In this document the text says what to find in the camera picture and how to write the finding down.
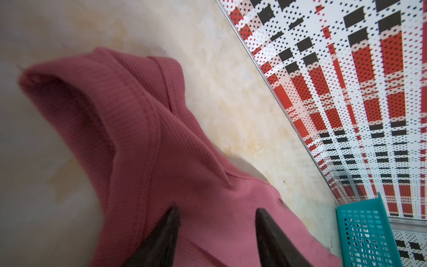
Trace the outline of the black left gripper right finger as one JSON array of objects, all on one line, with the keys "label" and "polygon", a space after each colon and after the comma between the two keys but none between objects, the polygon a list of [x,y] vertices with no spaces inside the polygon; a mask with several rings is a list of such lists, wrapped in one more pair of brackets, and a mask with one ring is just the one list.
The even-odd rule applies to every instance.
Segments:
[{"label": "black left gripper right finger", "polygon": [[311,267],[266,209],[256,210],[255,228],[262,267]]}]

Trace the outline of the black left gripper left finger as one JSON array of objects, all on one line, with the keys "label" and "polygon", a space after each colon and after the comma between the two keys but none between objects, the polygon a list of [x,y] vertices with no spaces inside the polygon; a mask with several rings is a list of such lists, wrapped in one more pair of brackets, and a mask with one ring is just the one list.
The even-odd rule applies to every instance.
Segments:
[{"label": "black left gripper left finger", "polygon": [[180,228],[176,206],[162,216],[153,231],[123,264],[124,267],[172,267]]}]

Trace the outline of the pink ribbed tank top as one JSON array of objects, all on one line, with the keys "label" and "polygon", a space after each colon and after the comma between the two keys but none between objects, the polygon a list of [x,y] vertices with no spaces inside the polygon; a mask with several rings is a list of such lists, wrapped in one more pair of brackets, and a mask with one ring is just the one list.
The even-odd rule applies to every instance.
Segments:
[{"label": "pink ribbed tank top", "polygon": [[295,246],[293,258],[341,266],[272,185],[217,151],[186,106],[174,59],[96,49],[34,65],[19,84],[99,198],[105,221],[92,266],[123,265],[173,206],[180,214],[176,267],[258,267],[260,208]]}]

